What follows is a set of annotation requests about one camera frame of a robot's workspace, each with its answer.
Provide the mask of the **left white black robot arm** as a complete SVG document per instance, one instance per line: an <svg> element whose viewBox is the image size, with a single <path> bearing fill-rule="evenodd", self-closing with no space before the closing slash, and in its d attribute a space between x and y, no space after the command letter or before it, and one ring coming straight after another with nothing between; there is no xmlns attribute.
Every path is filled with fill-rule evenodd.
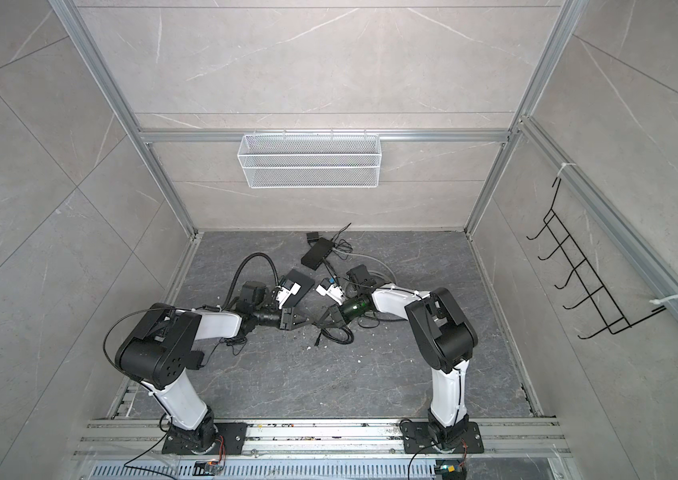
<svg viewBox="0 0 678 480"><path fill-rule="evenodd" d="M185 309L155 303L118 347L112 366L139 383L169 419L168 451L204 454L221 446L214 414L198 395L187 372L204 366L195 342L246 342L258 326L291 330L303 326L294 308L315 286L295 270L278 274L272 258L255 252L243 259L218 306Z"/></svg>

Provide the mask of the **dark grey network switch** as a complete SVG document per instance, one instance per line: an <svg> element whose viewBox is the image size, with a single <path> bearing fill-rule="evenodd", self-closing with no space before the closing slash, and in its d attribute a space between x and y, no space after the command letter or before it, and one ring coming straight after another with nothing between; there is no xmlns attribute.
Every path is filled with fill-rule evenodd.
<svg viewBox="0 0 678 480"><path fill-rule="evenodd" d="M302 272L292 269L281 280L281 287L291 295L307 293L313 288L314 280Z"/></svg>

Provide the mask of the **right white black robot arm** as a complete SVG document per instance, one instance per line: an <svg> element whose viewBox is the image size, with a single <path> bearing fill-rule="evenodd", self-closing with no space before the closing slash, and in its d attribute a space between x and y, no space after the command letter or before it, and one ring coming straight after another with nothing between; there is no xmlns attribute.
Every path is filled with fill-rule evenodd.
<svg viewBox="0 0 678 480"><path fill-rule="evenodd" d="M428 409L428 445L440 450L465 445L471 427L466 408L466 373L477 333L446 288L419 291L374 277L364 265L350 271L352 295L332 279L322 280L316 292L334 301L317 321L323 329L344 328L370 313L405 320L432 373Z"/></svg>

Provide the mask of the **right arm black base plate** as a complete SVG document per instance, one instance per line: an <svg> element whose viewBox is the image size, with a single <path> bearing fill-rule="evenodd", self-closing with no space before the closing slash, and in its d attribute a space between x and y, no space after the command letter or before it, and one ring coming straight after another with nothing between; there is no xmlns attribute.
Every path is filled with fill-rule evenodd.
<svg viewBox="0 0 678 480"><path fill-rule="evenodd" d="M453 427L442 427L436 421L402 419L398 427L407 454L483 454L485 447L479 426L467 418Z"/></svg>

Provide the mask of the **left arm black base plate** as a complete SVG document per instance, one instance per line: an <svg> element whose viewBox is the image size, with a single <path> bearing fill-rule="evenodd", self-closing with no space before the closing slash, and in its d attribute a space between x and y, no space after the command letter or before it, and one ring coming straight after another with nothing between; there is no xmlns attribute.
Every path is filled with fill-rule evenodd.
<svg viewBox="0 0 678 480"><path fill-rule="evenodd" d="M195 430L171 426L163 444L162 454L218 455L224 448L226 455L240 455L248 425L243 422L201 424Z"/></svg>

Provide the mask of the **ribbed black network switch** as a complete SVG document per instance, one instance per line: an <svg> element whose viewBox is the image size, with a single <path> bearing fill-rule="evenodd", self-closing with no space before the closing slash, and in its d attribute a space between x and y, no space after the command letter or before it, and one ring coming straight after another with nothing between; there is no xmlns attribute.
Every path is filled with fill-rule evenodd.
<svg viewBox="0 0 678 480"><path fill-rule="evenodd" d="M302 256L300 262L303 266L317 270L333 252L334 242L326 238L318 238L310 246L310 249Z"/></svg>

